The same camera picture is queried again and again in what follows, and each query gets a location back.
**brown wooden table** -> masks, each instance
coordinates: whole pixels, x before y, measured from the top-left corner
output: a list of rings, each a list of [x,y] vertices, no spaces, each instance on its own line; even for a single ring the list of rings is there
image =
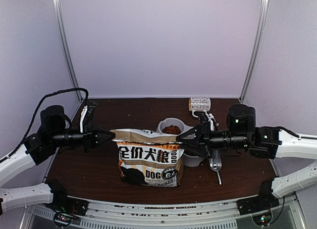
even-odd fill
[[[95,125],[106,129],[137,128],[155,130],[168,117],[181,119],[194,126],[199,123],[188,111],[187,98],[95,99],[98,103]],[[226,115],[237,99],[212,99],[211,112],[226,129]],[[204,161],[195,168],[184,167],[181,186],[155,188],[130,185],[120,178],[118,150],[114,142],[91,149],[66,151],[58,155],[48,179],[57,179],[71,196],[120,203],[169,204],[226,200],[255,195],[261,182],[275,177],[268,159],[258,159],[243,153],[240,157],[222,157],[222,186],[216,172]]]

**dog food bag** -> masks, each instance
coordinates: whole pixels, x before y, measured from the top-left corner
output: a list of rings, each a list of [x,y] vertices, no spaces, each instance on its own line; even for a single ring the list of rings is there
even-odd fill
[[[184,150],[175,135],[137,129],[112,132],[116,133],[123,181],[154,187],[180,185]]]

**robotic arm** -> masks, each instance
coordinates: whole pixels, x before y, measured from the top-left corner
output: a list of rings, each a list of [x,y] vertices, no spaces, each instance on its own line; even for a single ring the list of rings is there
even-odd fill
[[[90,123],[95,109],[95,104],[83,108],[79,128],[72,128],[60,105],[43,110],[38,132],[27,137],[14,153],[0,160],[0,187],[19,173],[47,160],[59,147],[84,146],[88,152],[88,149],[114,138],[114,133]],[[58,181],[15,189],[0,188],[0,215],[14,208],[40,203],[58,209],[67,207],[67,191]]]
[[[317,136],[296,134],[284,127],[255,127],[255,109],[246,105],[229,108],[229,130],[209,131],[210,122],[199,113],[201,124],[177,137],[185,150],[199,156],[210,156],[215,149],[244,149],[259,158],[299,157],[317,160]],[[262,182],[259,195],[241,199],[241,215],[276,207],[278,198],[317,183],[317,161],[284,177]]]

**white wall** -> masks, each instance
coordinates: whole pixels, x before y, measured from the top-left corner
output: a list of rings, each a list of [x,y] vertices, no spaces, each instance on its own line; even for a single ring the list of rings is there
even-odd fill
[[[317,135],[317,0],[269,0],[261,50],[246,96],[258,123]],[[280,159],[283,175],[310,160]],[[305,217],[316,228],[317,186],[298,191]]]
[[[22,139],[32,114],[47,93],[72,87],[62,52],[52,0],[0,0],[0,158]],[[74,114],[75,93],[47,99]],[[32,132],[40,125],[36,118]],[[8,182],[6,187],[38,184],[48,161]],[[0,228],[15,229],[23,209],[0,217]]]
[[[93,97],[238,97],[262,0],[60,0]]]

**white container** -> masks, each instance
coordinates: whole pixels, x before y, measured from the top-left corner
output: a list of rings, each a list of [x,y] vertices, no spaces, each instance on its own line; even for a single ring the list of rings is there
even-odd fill
[[[160,123],[158,124],[158,127],[157,127],[157,132],[163,133],[163,129],[165,127],[168,127],[168,126],[171,126],[171,125],[178,126],[179,129],[181,130],[181,134],[186,132],[186,131],[188,131],[188,130],[190,130],[192,128],[191,126],[188,126],[188,125],[184,124],[184,122],[181,121],[180,119],[167,118],[167,119],[164,119],[164,120],[160,121]],[[189,156],[186,153],[184,153],[183,159],[184,159],[184,165],[185,166],[196,167],[196,166],[199,166],[199,164],[203,160],[205,160],[205,157]]]

